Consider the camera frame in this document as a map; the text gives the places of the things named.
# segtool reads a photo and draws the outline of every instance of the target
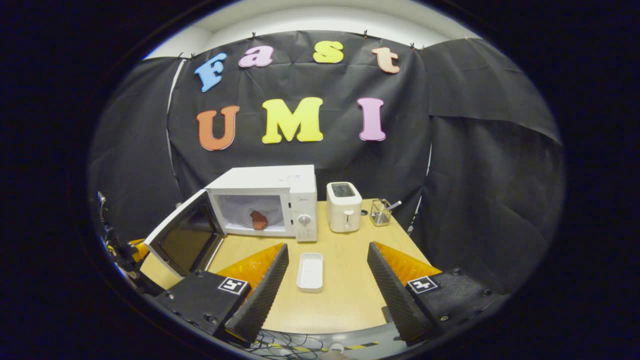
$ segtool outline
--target wire basket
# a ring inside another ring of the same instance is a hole
[[[373,200],[371,204],[371,221],[375,226],[386,226],[391,221],[391,210],[387,208],[391,206],[386,199]]]

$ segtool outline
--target yellow and black tape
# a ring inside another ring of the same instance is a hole
[[[305,347],[302,347],[302,346],[290,347],[290,346],[287,346],[287,345],[281,345],[281,344],[278,344],[278,343],[270,343],[270,344],[269,344],[269,343],[265,343],[265,342],[263,342],[262,344],[263,344],[263,345],[267,345],[268,347],[273,347],[273,348],[285,348],[285,349],[287,349],[287,350],[292,350],[292,351],[294,351],[294,350],[295,350],[295,351],[299,351],[299,352],[311,352],[311,351],[318,351],[318,349],[317,349],[317,348],[309,349],[309,348],[305,348]],[[377,342],[377,341],[373,341],[373,342],[371,342],[371,343],[366,343],[366,344],[361,344],[361,345],[351,345],[351,346],[348,346],[348,347],[344,347],[344,350],[345,350],[345,351],[347,351],[347,350],[358,350],[358,349],[361,349],[361,348],[372,347],[372,346],[379,345],[379,344],[380,344],[379,342]],[[328,349],[328,348],[324,348],[324,347],[323,347],[323,348],[321,348],[321,349],[319,349],[319,350],[320,350],[320,351],[323,351],[323,352],[327,352],[327,351],[329,351],[329,349]]]

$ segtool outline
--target red food item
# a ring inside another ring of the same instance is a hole
[[[251,218],[253,219],[253,230],[262,230],[267,227],[267,218],[258,211],[253,210]]]

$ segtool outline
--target microwave control knob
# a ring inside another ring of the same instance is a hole
[[[298,216],[298,222],[304,226],[307,226],[311,222],[311,217],[309,215],[300,215]]]

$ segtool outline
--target orange soft pad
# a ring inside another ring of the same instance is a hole
[[[264,274],[266,274],[276,255],[278,255],[282,245],[284,245],[284,243],[279,243],[260,252],[256,252],[248,258],[244,258],[237,263],[220,270],[216,274],[248,281],[251,285],[251,291],[246,296],[248,299],[262,280]]]
[[[418,279],[423,276],[432,276],[442,271],[434,268],[429,264],[425,264],[418,259],[412,258],[404,252],[390,248],[386,245],[374,241],[374,244],[380,250],[382,256],[387,260],[391,269],[396,273],[398,279],[406,286],[407,281]]]

